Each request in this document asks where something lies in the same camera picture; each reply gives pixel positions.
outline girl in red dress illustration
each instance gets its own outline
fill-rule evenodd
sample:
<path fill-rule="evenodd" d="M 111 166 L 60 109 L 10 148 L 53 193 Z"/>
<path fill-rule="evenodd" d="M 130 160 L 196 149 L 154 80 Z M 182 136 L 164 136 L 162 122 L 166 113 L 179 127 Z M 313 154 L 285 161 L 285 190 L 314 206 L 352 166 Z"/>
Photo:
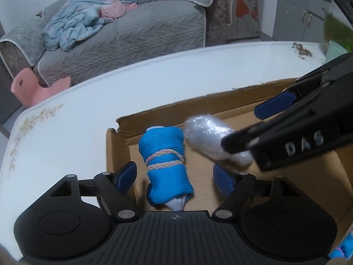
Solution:
<path fill-rule="evenodd" d="M 246 3 L 244 2 L 244 0 L 237 0 L 237 5 L 236 5 L 236 9 L 235 9 L 235 16 L 237 18 L 236 21 L 236 30 L 237 32 L 239 32 L 239 18 L 241 18 L 245 24 L 245 26 L 248 28 L 248 25 L 246 24 L 245 20 L 244 20 L 244 16 L 248 15 L 250 13 L 248 6 L 246 5 Z"/>

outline clear plastic wrap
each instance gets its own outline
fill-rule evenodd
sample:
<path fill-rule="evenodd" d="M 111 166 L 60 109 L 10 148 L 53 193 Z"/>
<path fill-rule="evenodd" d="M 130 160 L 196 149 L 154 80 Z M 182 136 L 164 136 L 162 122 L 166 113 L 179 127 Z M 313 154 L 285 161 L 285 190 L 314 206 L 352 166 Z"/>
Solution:
<path fill-rule="evenodd" d="M 229 159 L 239 166 L 247 166 L 253 162 L 249 151 L 229 154 L 221 147 L 221 139 L 232 133 L 223 120 L 211 114 L 189 117 L 184 124 L 184 135 L 189 144 L 215 160 Z"/>

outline pink blanket section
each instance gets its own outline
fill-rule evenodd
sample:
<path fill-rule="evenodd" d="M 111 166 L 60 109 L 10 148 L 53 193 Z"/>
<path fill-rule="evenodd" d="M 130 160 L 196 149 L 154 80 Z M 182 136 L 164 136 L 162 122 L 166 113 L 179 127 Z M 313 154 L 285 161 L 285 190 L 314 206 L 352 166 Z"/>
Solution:
<path fill-rule="evenodd" d="M 136 3 L 123 4 L 119 0 L 107 0 L 107 2 L 108 5 L 101 7 L 99 15 L 101 18 L 117 19 L 137 8 Z"/>

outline cabinet handle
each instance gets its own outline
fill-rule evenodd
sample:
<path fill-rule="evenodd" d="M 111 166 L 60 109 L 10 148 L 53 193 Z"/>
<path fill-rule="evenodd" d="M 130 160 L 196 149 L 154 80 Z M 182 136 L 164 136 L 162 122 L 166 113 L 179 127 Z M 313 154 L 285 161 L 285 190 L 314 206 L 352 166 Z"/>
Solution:
<path fill-rule="evenodd" d="M 312 14 L 310 14 L 310 16 L 309 16 L 308 28 L 310 28 L 310 21 L 311 21 L 311 18 L 312 18 Z"/>
<path fill-rule="evenodd" d="M 305 14 L 306 14 L 306 10 L 303 12 L 303 16 L 301 17 L 301 23 L 304 24 L 304 17 L 305 17 Z"/>

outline cardboard box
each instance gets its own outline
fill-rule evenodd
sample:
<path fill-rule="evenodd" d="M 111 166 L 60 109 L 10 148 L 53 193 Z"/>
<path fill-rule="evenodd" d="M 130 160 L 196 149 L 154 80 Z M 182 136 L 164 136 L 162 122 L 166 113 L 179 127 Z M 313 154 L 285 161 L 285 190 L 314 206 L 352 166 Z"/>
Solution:
<path fill-rule="evenodd" d="M 129 192 L 130 197 L 136 197 L 139 212 L 155 210 L 145 198 L 149 179 L 147 167 L 138 151 L 138 142 L 147 128 L 156 125 L 182 127 L 188 117 L 210 113 L 239 130 L 258 122 L 253 113 L 257 104 L 280 93 L 293 82 L 294 79 L 279 80 L 121 117 L 117 120 L 119 129 L 107 131 L 107 170 L 115 172 L 126 162 L 135 161 L 138 174 L 135 188 L 131 188 Z M 220 164 L 231 170 L 246 171 L 261 180 L 272 180 L 276 174 L 286 176 L 334 218 L 338 225 L 335 244 L 338 244 L 353 221 L 353 190 L 350 182 L 353 177 L 352 153 L 353 147 L 347 146 L 268 172 L 260 171 L 255 162 L 247 168 L 239 168 L 230 161 L 222 161 Z M 195 190 L 195 195 L 186 203 L 185 210 L 208 210 L 212 214 L 224 199 L 213 183 L 212 170 L 215 161 L 199 154 L 186 143 L 185 161 L 189 180 Z"/>

